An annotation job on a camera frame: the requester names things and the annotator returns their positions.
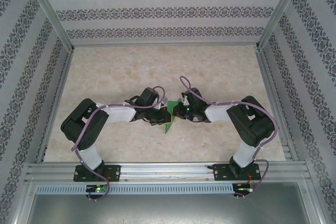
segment beige floor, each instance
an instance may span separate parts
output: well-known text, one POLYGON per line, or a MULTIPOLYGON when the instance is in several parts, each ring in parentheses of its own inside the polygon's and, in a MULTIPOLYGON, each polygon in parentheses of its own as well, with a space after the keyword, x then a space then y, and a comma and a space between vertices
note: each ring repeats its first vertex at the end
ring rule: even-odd
MULTIPOLYGON (((146 87, 162 85, 168 99, 177 100, 185 91, 180 75, 188 77, 208 100, 224 102, 253 95, 270 111, 252 46, 77 48, 45 161, 77 161, 60 125, 84 98, 121 102, 146 87)), ((211 162, 228 161, 241 142, 231 122, 175 119, 167 134, 164 129, 164 125, 143 121, 109 124, 96 141, 97 149, 106 162, 211 162)), ((276 137, 257 157, 283 161, 283 154, 276 137)))

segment mounting base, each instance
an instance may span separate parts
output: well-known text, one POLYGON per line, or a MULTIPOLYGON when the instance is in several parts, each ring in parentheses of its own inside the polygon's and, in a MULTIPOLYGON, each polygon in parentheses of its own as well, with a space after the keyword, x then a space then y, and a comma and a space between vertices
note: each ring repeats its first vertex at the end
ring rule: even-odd
MULTIPOLYGON (((120 168, 120 165, 104 165, 101 175, 107 178, 109 182, 119 182, 120 168)), ((104 180, 88 171, 84 166, 77 165, 74 182, 104 182, 104 180)))
POLYGON ((235 181, 235 180, 249 180, 248 174, 250 174, 252 180, 260 180, 260 170, 258 164, 251 164, 249 169, 244 173, 235 177, 235 175, 230 171, 229 164, 214 164, 208 166, 209 169, 214 170, 215 181, 235 181))

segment green object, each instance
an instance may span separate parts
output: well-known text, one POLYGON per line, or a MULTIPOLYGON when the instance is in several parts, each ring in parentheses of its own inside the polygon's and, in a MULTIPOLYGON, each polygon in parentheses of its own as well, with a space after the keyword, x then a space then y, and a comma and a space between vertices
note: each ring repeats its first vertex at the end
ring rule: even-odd
MULTIPOLYGON (((182 102, 181 98, 179 98, 177 101, 168 101, 167 103, 167 111, 170 113, 170 115, 173 113, 173 108, 179 103, 182 102)), ((164 134, 167 133, 169 130, 170 126, 172 126, 172 123, 174 122, 175 116, 172 115, 172 122, 166 124, 166 131, 164 134)))

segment patterned wall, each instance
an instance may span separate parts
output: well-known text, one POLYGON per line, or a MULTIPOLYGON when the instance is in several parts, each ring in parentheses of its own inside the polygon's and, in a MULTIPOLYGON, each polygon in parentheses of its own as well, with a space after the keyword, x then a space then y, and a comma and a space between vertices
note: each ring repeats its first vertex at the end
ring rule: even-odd
POLYGON ((36 161, 68 54, 37 0, 0 0, 0 223, 36 161))
POLYGON ((279 0, 50 0, 74 45, 253 42, 279 0))
POLYGON ((266 59, 299 158, 336 222, 336 0, 291 0, 266 59))

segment enclosure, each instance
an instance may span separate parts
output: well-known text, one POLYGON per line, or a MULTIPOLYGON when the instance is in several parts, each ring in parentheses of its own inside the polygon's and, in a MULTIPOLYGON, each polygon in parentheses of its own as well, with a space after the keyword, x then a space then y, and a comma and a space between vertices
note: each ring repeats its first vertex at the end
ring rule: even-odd
POLYGON ((336 222, 335 15, 335 0, 0 0, 0 223, 336 222), (274 117, 258 190, 235 198, 246 181, 209 169, 239 148, 231 121, 175 118, 165 132, 138 120, 99 134, 118 181, 90 202, 62 122, 85 98, 160 85, 177 101, 180 76, 274 117))

